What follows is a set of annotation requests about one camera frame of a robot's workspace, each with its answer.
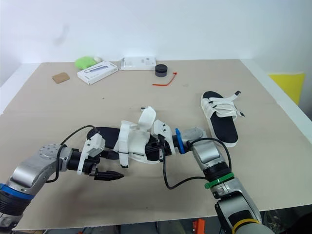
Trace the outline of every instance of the cardboard piece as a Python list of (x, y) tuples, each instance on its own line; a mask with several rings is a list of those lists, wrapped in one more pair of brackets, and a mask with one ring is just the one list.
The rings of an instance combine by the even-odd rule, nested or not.
[(67, 81), (70, 79), (69, 75), (67, 75), (66, 72), (62, 72), (60, 74), (57, 74), (55, 76), (52, 76), (52, 79), (55, 81), (56, 84), (62, 83), (64, 81)]

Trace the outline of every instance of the green sponge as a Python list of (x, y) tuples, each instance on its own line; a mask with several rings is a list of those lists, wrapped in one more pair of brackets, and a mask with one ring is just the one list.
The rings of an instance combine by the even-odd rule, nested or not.
[(87, 69), (96, 64), (97, 62), (90, 56), (81, 57), (75, 61), (75, 66), (81, 70)]

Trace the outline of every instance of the sandal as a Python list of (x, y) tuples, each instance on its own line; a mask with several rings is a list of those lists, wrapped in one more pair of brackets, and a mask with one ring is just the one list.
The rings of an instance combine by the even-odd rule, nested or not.
[(237, 91), (230, 97), (207, 91), (201, 97), (201, 107), (208, 121), (212, 137), (221, 140), (227, 147), (233, 147), (238, 141), (237, 131), (233, 120), (245, 115), (237, 110), (233, 101), (240, 94)]

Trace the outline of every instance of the product box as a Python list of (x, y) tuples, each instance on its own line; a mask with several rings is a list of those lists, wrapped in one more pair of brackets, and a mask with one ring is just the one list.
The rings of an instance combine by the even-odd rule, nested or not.
[(77, 72), (77, 75), (87, 84), (91, 85), (95, 82), (111, 75), (118, 71), (118, 67), (111, 62), (103, 61), (99, 62), (92, 67), (88, 67), (85, 70)]
[(121, 70), (154, 70), (155, 57), (124, 57), (121, 60)]

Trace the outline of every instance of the red wire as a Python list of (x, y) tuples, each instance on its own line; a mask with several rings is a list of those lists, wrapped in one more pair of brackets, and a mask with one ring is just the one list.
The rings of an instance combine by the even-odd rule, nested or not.
[(173, 74), (174, 76), (172, 77), (172, 79), (169, 81), (168, 84), (153, 84), (153, 85), (155, 85), (155, 86), (167, 86), (167, 85), (169, 85), (169, 84), (174, 80), (174, 78), (176, 77), (177, 72), (172, 72), (172, 74)]

